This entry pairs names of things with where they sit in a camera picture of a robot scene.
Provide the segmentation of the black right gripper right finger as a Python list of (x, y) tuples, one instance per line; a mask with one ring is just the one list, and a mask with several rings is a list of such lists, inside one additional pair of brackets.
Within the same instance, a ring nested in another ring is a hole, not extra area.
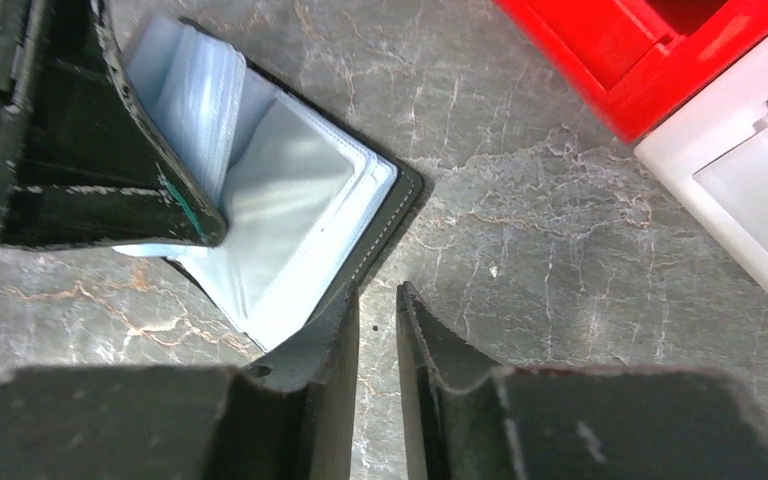
[(396, 293), (412, 479), (768, 479), (768, 423), (711, 369), (516, 367)]

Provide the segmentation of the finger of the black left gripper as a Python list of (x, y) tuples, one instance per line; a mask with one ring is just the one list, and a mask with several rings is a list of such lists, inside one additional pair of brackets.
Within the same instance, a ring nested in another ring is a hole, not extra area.
[(103, 1), (36, 1), (42, 51), (0, 243), (215, 246), (227, 223), (127, 79)]

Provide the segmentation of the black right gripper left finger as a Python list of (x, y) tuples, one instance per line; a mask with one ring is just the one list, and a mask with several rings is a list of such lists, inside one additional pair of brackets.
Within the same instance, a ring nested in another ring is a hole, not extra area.
[(346, 479), (359, 301), (242, 366), (34, 366), (0, 380), (0, 479)]

